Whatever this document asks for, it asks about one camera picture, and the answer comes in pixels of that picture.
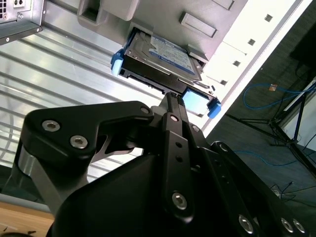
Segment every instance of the bolt head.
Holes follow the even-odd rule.
[[[187,200],[180,193],[174,193],[172,195],[173,204],[180,210],[185,210],[188,206]]]
[[[46,120],[41,125],[48,132],[56,132],[60,129],[59,123],[54,120]]]
[[[295,227],[302,233],[305,233],[305,229],[304,227],[301,225],[301,223],[299,223],[297,220],[293,219],[293,223],[295,225]]]
[[[170,115],[170,117],[175,122],[179,121],[178,118],[175,115]]]
[[[75,135],[70,138],[70,144],[74,148],[84,149],[88,146],[88,141],[85,137],[80,135]]]
[[[195,132],[199,132],[199,128],[198,128],[197,126],[192,125],[192,128],[193,128],[193,130],[194,130]]]
[[[248,234],[252,234],[253,233],[252,224],[248,221],[248,219],[246,217],[244,217],[243,215],[239,215],[238,220],[239,220],[239,223],[240,223],[241,227],[243,227],[243,229]]]

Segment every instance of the cable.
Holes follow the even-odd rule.
[[[315,135],[308,141],[308,143],[306,144],[306,146],[303,148],[303,150],[305,150],[306,149],[306,147],[308,146],[308,144],[313,140],[313,138],[314,137],[316,137],[316,133],[315,133]]]
[[[285,190],[288,189],[288,187],[290,187],[293,184],[293,181],[291,181],[281,192],[280,198],[282,199],[282,195],[284,194]]]
[[[256,157],[260,158],[265,164],[267,164],[269,166],[286,166],[286,165],[293,164],[293,163],[297,162],[297,160],[294,160],[294,161],[286,163],[286,164],[271,164],[271,163],[265,161],[265,159],[262,156],[255,154],[253,152],[249,152],[249,151],[234,151],[234,152],[235,153],[245,153],[245,154],[250,154],[250,155],[256,156]]]
[[[250,105],[248,105],[248,104],[246,103],[245,98],[246,98],[246,94],[247,94],[248,90],[250,90],[250,89],[253,88],[253,87],[258,87],[258,86],[275,87],[276,90],[284,91],[284,92],[286,92],[286,93],[292,93],[292,94],[294,94],[294,95],[291,95],[291,96],[286,97],[286,98],[282,98],[281,100],[275,101],[275,102],[273,102],[273,103],[271,103],[271,104],[268,104],[268,105],[265,105],[265,106],[253,107],[253,106],[250,106]],[[288,100],[288,99],[291,99],[291,98],[293,98],[293,97],[296,97],[297,94],[304,93],[304,92],[310,92],[310,91],[316,91],[316,89],[314,89],[314,86],[313,86],[313,85],[311,86],[310,89],[307,89],[307,90],[292,91],[292,90],[287,90],[287,89],[285,89],[285,88],[283,88],[283,87],[276,87],[276,86],[271,85],[271,84],[269,84],[269,83],[253,84],[253,85],[251,85],[250,87],[248,87],[248,88],[245,90],[245,92],[243,93],[243,103],[244,103],[244,105],[245,105],[247,108],[249,108],[249,109],[252,109],[252,110],[260,110],[260,109],[264,109],[264,108],[268,108],[268,107],[271,107],[271,106],[273,106],[273,105],[276,105],[276,104],[278,104],[278,103],[280,103],[280,102],[283,102],[284,100]]]
[[[309,190],[309,189],[313,189],[313,188],[316,188],[316,185],[315,186],[311,186],[309,188],[299,189],[299,190],[296,190],[296,191],[293,191],[293,192],[284,193],[284,194],[295,194],[295,193],[298,193],[298,192],[301,192],[301,191],[305,191],[305,190]]]

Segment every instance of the wooden surface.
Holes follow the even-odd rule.
[[[53,221],[49,213],[0,202],[0,234],[19,232],[45,237]]]

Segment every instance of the blue plastic clip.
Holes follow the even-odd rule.
[[[219,102],[218,99],[213,99],[211,102],[208,103],[207,105],[208,109],[209,109],[209,112],[207,114],[207,116],[210,118],[210,119],[213,119],[215,118],[219,112],[221,111],[221,107],[222,107],[222,104],[221,102]]]
[[[112,75],[116,77],[119,75],[120,69],[123,64],[124,51],[125,51],[124,49],[120,49],[118,52],[116,52],[116,54],[112,56],[112,59],[111,59]]]

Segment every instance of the aluminum surface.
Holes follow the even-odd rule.
[[[79,1],[45,5],[42,32],[0,46],[0,165],[12,167],[24,117],[33,110],[119,101],[141,101],[151,107],[163,98],[140,82],[111,74],[111,56],[120,45],[78,23]],[[199,126],[199,117],[188,116]],[[141,152],[135,149],[91,164],[88,180]]]

